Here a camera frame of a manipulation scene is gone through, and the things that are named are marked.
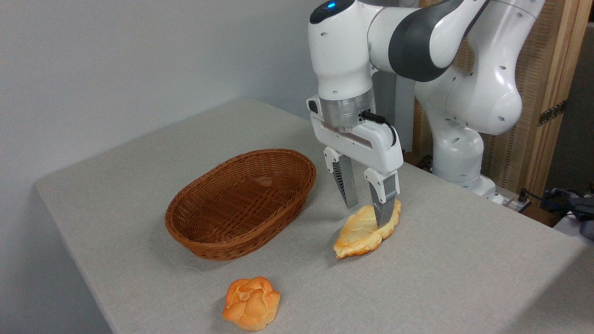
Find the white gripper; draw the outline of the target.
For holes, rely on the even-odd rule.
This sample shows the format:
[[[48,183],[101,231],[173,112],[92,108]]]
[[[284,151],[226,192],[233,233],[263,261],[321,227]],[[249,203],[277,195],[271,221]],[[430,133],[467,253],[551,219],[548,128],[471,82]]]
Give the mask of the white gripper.
[[[318,95],[306,103],[316,138],[327,146],[325,164],[348,209],[358,204],[351,158],[369,167],[364,175],[369,183],[377,227],[382,228],[392,218],[395,197],[400,194],[397,169],[404,161],[398,137],[388,126],[371,121],[354,126],[349,133],[340,133],[324,123]]]

